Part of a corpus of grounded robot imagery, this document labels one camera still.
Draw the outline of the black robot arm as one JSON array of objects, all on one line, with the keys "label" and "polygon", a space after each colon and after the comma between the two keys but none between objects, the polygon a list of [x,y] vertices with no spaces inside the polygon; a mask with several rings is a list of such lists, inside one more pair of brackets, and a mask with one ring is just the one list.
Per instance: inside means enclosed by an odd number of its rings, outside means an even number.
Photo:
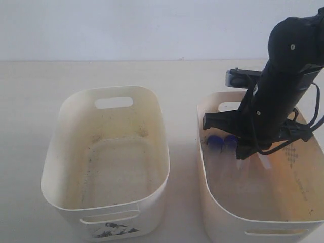
[{"label": "black robot arm", "polygon": [[323,124],[313,116],[306,124],[297,103],[323,70],[323,8],[310,17],[288,17],[268,39],[268,61],[262,71],[230,69],[228,87],[246,90],[236,110],[205,113],[204,130],[216,128],[237,139],[236,158],[273,154],[297,140],[308,141]]}]

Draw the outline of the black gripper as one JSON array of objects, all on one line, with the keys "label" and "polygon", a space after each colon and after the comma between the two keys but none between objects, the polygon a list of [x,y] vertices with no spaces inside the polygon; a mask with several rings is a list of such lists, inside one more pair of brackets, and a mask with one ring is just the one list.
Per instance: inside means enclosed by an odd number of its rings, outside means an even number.
[{"label": "black gripper", "polygon": [[202,128],[220,129],[236,137],[239,160],[249,158],[258,149],[270,149],[276,142],[280,143],[276,149],[298,140],[307,142],[313,136],[314,121],[298,122],[296,105],[308,88],[257,83],[245,92],[238,109],[205,112]]}]

